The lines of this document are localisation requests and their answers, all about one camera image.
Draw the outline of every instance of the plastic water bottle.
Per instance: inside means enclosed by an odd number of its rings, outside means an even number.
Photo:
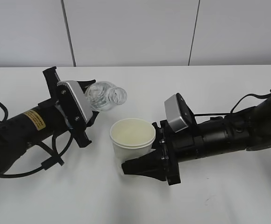
[[[90,101],[94,111],[109,111],[117,105],[122,105],[127,100],[124,89],[110,82],[96,82],[85,91],[86,98]]]

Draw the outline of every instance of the white paper cup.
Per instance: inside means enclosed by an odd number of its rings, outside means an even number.
[[[110,130],[117,166],[150,152],[155,140],[155,128],[149,122],[128,118],[113,124]]]

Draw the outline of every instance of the white wall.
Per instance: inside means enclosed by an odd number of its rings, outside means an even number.
[[[64,0],[77,66],[188,65],[199,0]],[[271,64],[271,0],[200,0],[190,65]],[[61,0],[0,0],[0,67],[73,66]]]
[[[0,0],[0,67],[72,66],[59,0]]]
[[[271,0],[201,0],[190,65],[271,64]]]
[[[198,0],[65,0],[77,66],[188,65]]]

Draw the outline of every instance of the table surface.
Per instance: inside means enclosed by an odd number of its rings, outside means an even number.
[[[0,68],[0,101],[10,117],[49,98],[44,69]],[[127,91],[128,100],[98,116],[87,129],[93,143],[80,149],[73,142],[64,166],[0,179],[0,224],[271,224],[271,149],[180,163],[182,183],[169,187],[117,174],[109,139],[111,125],[120,119],[165,119],[164,101],[176,92],[194,113],[229,112],[243,95],[269,92],[271,65],[60,67],[57,72],[61,80],[113,82]],[[259,102],[247,98],[238,109]],[[68,136],[57,141],[58,148]],[[8,173],[34,169],[47,157],[33,147]]]

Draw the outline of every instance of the cup rim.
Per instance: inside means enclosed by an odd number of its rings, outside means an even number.
[[[113,137],[112,137],[112,129],[113,129],[113,127],[114,127],[117,123],[119,123],[119,122],[121,122],[121,121],[123,121],[123,120],[140,120],[140,121],[144,121],[145,123],[149,124],[149,125],[153,128],[153,131],[154,131],[154,135],[153,135],[152,139],[149,140],[149,141],[147,141],[147,142],[145,142],[145,143],[143,143],[143,144],[139,144],[139,145],[122,145],[122,144],[116,142],[116,141],[113,139]],[[116,121],[116,122],[111,126],[111,129],[110,129],[110,132],[109,132],[109,136],[110,136],[112,142],[113,142],[114,144],[116,144],[117,146],[119,146],[119,147],[123,147],[123,148],[127,148],[127,149],[138,149],[138,148],[144,148],[144,147],[147,147],[148,145],[152,144],[152,143],[154,142],[155,138],[156,138],[156,131],[155,131],[155,128],[153,127],[153,125],[150,124],[150,123],[149,123],[148,121],[146,121],[146,120],[143,120],[143,119],[140,119],[140,118],[125,118],[125,119],[121,119],[121,120]]]

